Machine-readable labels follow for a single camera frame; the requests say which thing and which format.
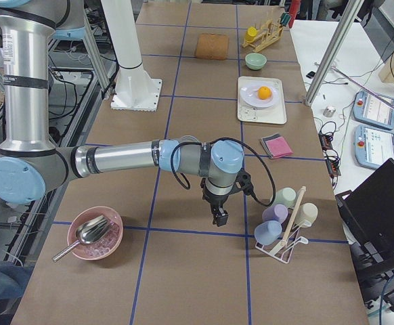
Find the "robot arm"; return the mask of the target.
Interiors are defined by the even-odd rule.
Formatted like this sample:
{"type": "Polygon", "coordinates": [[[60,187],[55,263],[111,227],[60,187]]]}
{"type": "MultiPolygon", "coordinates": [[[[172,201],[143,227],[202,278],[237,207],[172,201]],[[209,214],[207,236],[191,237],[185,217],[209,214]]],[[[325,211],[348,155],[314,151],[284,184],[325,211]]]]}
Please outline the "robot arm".
{"type": "Polygon", "coordinates": [[[0,144],[0,198],[25,204],[73,179],[107,171],[158,167],[201,177],[215,225],[223,203],[242,191],[244,151],[230,138],[200,143],[190,136],[121,146],[60,148],[49,139],[50,38],[81,39],[82,1],[0,1],[6,137],[0,144]]]}

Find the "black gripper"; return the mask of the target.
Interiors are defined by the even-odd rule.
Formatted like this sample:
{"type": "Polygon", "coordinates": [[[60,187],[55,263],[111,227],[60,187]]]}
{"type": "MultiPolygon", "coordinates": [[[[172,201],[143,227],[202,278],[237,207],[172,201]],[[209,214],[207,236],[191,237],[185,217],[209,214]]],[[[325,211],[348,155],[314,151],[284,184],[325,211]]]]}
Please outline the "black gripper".
{"type": "Polygon", "coordinates": [[[202,191],[203,199],[210,204],[211,213],[213,213],[213,223],[221,227],[227,223],[229,213],[223,208],[224,203],[229,198],[229,194],[216,195],[208,189],[202,191]]]}

